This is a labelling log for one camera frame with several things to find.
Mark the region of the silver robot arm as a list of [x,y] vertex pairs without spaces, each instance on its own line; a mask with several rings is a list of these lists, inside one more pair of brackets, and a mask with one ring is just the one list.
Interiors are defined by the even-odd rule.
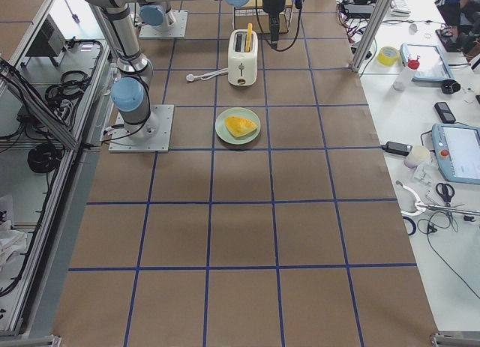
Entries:
[[139,16],[146,25],[150,25],[158,31],[167,31],[175,23],[171,11],[172,6],[168,1],[162,1],[160,4],[142,4]]
[[[97,21],[104,24],[109,47],[117,54],[117,67],[122,76],[135,76],[149,82],[152,79],[151,61],[141,53],[137,33],[131,19],[129,4],[158,5],[171,1],[221,1],[221,0],[84,0],[91,9],[98,10]],[[249,0],[224,0],[228,4],[241,7]]]

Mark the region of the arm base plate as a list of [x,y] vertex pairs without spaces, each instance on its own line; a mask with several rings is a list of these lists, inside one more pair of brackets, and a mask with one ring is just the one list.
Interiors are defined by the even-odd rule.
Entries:
[[142,27],[139,37],[142,39],[183,38],[186,34],[188,11],[169,10],[159,6],[143,6],[140,11]]
[[170,147],[174,116],[173,105],[151,105],[151,114],[144,125],[114,129],[109,143],[111,153],[166,153]]

